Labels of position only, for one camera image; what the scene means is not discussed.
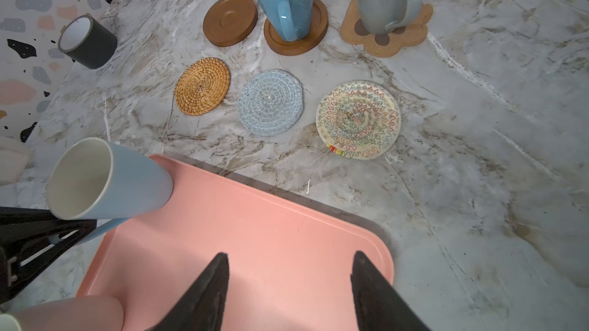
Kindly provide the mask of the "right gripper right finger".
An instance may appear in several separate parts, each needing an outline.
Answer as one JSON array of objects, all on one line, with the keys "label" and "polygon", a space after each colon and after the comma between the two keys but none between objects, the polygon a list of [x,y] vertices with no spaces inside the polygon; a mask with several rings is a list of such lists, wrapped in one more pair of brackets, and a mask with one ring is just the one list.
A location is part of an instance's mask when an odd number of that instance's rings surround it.
[{"label": "right gripper right finger", "polygon": [[358,329],[429,329],[362,251],[354,255],[351,287]]}]

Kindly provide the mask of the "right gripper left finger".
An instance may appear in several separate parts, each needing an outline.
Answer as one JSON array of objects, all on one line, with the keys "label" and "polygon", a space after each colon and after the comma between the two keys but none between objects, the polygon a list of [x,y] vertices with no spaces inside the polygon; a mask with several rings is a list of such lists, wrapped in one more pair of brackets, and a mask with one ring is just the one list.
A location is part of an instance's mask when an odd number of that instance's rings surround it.
[{"label": "right gripper left finger", "polygon": [[153,329],[221,330],[228,287],[229,259],[220,252]]}]

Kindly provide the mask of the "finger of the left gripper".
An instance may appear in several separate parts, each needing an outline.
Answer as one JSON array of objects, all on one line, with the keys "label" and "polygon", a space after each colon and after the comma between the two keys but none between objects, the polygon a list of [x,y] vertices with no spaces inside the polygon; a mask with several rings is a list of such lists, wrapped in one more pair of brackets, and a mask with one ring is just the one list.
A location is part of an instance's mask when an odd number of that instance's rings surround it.
[{"label": "finger of the left gripper", "polygon": [[65,221],[49,210],[2,207],[1,302],[15,298],[96,228],[95,220]]}]

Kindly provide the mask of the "white mug blue handle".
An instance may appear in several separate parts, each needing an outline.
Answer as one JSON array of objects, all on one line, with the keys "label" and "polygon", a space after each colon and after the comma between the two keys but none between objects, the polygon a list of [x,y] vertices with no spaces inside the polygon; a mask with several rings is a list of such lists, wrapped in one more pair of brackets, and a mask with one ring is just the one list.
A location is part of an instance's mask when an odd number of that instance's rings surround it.
[{"label": "white mug blue handle", "polygon": [[58,160],[46,189],[50,212],[66,221],[104,220],[83,242],[132,217],[162,208],[173,178],[155,161],[99,138],[83,139]]}]

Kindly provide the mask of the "white mug pink handle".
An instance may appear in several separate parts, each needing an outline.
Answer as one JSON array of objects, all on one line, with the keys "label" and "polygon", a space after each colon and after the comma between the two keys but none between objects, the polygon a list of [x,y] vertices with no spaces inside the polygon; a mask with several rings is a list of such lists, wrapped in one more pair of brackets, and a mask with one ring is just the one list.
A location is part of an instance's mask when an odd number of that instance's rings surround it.
[{"label": "white mug pink handle", "polygon": [[55,300],[1,315],[2,330],[116,330],[124,326],[124,308],[115,297]]}]

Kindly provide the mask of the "beige patterned round coaster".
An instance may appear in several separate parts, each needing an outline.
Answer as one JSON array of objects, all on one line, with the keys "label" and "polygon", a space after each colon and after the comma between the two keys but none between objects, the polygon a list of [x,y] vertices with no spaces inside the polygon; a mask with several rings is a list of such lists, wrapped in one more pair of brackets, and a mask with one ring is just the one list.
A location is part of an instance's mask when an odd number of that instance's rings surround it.
[{"label": "beige patterned round coaster", "polygon": [[348,159],[371,160],[397,141],[400,107],[377,83],[353,80],[324,96],[317,109],[316,127],[330,152]]}]

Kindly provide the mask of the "woven rattan coaster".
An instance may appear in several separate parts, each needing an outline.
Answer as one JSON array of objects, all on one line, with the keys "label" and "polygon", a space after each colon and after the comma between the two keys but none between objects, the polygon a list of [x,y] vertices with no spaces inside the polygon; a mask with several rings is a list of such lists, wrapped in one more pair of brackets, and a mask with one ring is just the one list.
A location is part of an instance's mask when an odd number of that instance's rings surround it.
[{"label": "woven rattan coaster", "polygon": [[186,69],[176,83],[176,105],[187,116],[202,116],[224,100],[230,83],[229,68],[221,59],[200,59]]}]

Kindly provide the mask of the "paw print wooden coaster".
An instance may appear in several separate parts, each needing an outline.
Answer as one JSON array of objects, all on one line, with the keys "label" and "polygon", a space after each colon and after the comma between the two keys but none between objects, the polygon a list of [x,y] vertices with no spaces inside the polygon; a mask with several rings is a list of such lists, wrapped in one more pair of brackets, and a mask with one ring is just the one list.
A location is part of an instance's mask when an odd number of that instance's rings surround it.
[{"label": "paw print wooden coaster", "polygon": [[415,47],[424,42],[429,33],[427,24],[432,16],[433,7],[423,4],[419,16],[411,24],[396,28],[385,35],[374,35],[364,28],[357,0],[352,0],[341,25],[340,35],[347,44],[362,45],[365,53],[371,56],[389,58],[404,47]]}]

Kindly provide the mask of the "brown wooden coaster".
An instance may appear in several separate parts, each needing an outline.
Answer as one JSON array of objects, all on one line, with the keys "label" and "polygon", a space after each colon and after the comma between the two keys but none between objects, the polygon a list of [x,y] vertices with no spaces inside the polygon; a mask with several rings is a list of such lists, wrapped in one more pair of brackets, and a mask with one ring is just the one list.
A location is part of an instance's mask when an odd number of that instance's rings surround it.
[{"label": "brown wooden coaster", "polygon": [[311,13],[311,27],[306,37],[294,41],[284,41],[270,23],[265,20],[264,36],[268,46],[278,55],[297,56],[315,48],[328,31],[328,10],[321,0],[314,0]]},{"label": "brown wooden coaster", "polygon": [[258,11],[253,0],[219,0],[206,13],[202,30],[217,47],[231,47],[253,31]]}]

